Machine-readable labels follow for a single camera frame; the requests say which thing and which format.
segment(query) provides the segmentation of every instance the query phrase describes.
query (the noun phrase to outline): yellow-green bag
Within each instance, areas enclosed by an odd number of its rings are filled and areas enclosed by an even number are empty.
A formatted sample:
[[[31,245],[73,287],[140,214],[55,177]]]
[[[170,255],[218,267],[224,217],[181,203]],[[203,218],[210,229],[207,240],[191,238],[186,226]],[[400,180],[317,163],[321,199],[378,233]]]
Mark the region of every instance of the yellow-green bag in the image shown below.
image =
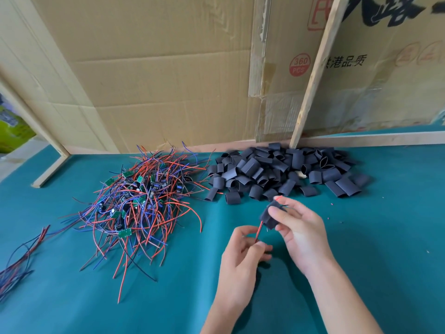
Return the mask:
[[[14,151],[35,135],[23,118],[0,106],[0,154]]]

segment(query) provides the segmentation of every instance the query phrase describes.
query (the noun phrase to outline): person's right hand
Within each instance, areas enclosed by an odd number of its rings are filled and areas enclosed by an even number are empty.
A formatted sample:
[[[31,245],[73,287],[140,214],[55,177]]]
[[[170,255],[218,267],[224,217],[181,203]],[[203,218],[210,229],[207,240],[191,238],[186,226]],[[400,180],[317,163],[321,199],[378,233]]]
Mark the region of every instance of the person's right hand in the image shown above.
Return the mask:
[[[286,211],[271,206],[268,212],[280,222],[275,230],[280,232],[300,271],[307,276],[311,268],[322,265],[327,260],[335,260],[321,217],[296,200],[283,196],[276,196],[275,199],[282,205],[288,205],[284,207]]]

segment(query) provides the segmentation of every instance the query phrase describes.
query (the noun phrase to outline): forearm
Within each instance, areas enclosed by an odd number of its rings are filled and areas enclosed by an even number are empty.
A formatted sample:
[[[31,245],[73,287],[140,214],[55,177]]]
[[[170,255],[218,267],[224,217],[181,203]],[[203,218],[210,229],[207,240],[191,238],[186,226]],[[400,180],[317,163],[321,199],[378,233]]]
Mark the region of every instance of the forearm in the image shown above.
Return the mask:
[[[335,260],[318,265],[308,280],[329,334],[381,334],[351,281]]]
[[[230,334],[235,326],[238,315],[220,307],[214,302],[207,315],[201,334]]]

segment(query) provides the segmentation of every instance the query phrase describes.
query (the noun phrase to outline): red stamp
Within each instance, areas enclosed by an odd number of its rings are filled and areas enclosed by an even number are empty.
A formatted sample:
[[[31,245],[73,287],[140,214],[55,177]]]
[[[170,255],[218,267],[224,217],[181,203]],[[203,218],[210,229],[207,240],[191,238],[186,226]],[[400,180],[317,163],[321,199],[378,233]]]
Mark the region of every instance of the red stamp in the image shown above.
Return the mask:
[[[308,30],[324,30],[334,0],[312,0]]]
[[[294,59],[291,61],[291,64],[289,65],[289,72],[293,77],[298,77],[307,72],[310,65],[311,57],[308,54],[298,54],[294,57]]]

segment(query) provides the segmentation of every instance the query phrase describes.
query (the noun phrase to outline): cardboard box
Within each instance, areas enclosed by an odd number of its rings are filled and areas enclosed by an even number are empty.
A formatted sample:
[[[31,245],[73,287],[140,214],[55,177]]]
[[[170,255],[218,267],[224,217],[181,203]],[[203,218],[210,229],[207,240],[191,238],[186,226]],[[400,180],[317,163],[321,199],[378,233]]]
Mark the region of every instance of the cardboard box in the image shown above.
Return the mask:
[[[290,138],[332,0],[272,0],[258,141]],[[442,124],[443,0],[349,0],[303,136]]]
[[[0,0],[0,72],[73,153],[254,139],[253,4]]]

